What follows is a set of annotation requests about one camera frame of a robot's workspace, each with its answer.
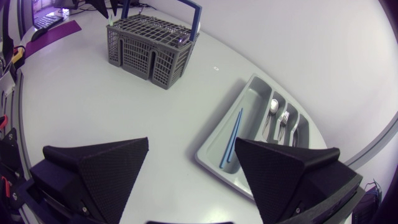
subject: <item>white wall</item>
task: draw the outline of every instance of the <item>white wall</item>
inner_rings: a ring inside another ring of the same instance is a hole
[[[185,22],[176,0],[142,0]],[[375,0],[195,0],[201,30],[248,58],[306,108],[346,161],[398,111],[398,45]]]

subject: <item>purple mat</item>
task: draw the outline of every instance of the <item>purple mat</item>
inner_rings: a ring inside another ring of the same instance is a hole
[[[79,24],[76,21],[70,21],[59,25],[53,29],[50,29],[43,36],[39,37],[35,42],[28,42],[26,44],[26,53],[25,57],[31,56],[36,51],[42,49],[43,47],[55,42],[62,37],[66,37],[74,32],[78,32],[81,30]]]

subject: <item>metal cutlery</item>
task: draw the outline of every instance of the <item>metal cutlery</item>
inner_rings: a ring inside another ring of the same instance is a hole
[[[142,7],[142,8],[138,11],[138,14],[141,15],[141,13],[143,12],[143,10],[144,10],[144,7]]]
[[[268,132],[266,133],[266,128],[269,124],[269,121],[271,120],[271,117],[274,116],[276,114],[276,112],[278,111],[279,108],[279,103],[276,99],[272,99],[271,100],[271,106],[269,108],[269,112],[266,118],[266,124],[264,125],[264,129],[262,130],[262,136],[267,139],[268,138]]]
[[[189,34],[186,34],[185,36],[179,38],[177,47],[182,47],[184,44],[186,44],[189,40]]]
[[[238,134],[239,125],[241,123],[242,113],[243,113],[243,108],[241,108],[241,111],[239,112],[238,117],[236,118],[234,129],[231,133],[231,137],[229,138],[229,142],[225,149],[223,159],[221,160],[221,164],[220,164],[221,169],[224,168],[225,163],[227,161],[231,162],[231,160],[232,160],[232,155],[234,153],[234,147],[235,147],[235,139],[236,139],[236,135]]]
[[[299,140],[299,132],[296,129],[293,133],[293,147],[297,147],[298,140]]]
[[[278,133],[279,140],[282,140],[282,136],[285,134],[286,124],[288,119],[289,119],[289,112],[285,111],[279,126],[279,133]]]

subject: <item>white table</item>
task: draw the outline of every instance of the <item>white table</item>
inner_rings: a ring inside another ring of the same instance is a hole
[[[186,25],[153,9],[143,14]],[[194,153],[253,73],[279,85],[201,32],[184,76],[163,90],[108,63],[108,21],[100,13],[87,11],[71,19],[81,31],[44,47],[22,67],[25,141],[32,166],[44,158],[46,145],[73,147],[148,136],[149,152],[121,223],[262,223],[255,203],[200,166]],[[282,88],[278,92],[290,96]],[[317,127],[311,119],[309,123],[310,147],[325,148]]]

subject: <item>gray cutlery tray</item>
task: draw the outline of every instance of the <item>gray cutlery tray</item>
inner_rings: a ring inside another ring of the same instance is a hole
[[[267,127],[269,134],[264,135],[264,126],[266,123],[271,100],[275,98],[279,102],[279,108]],[[210,134],[201,148],[197,151],[196,160],[214,173],[217,177],[233,186],[244,195],[253,199],[250,187],[244,176],[241,165],[235,153],[232,160],[226,163],[224,168],[220,168],[221,160],[228,145],[231,133],[238,117],[239,111],[243,108],[241,124],[237,137],[263,141],[274,144],[284,144],[292,146],[294,132],[297,131],[297,147],[309,147],[310,126],[307,118],[294,105],[276,90],[268,85],[258,75],[254,74],[232,107],[224,115],[214,131]],[[290,113],[284,137],[278,140],[278,132],[282,115],[285,111]]]

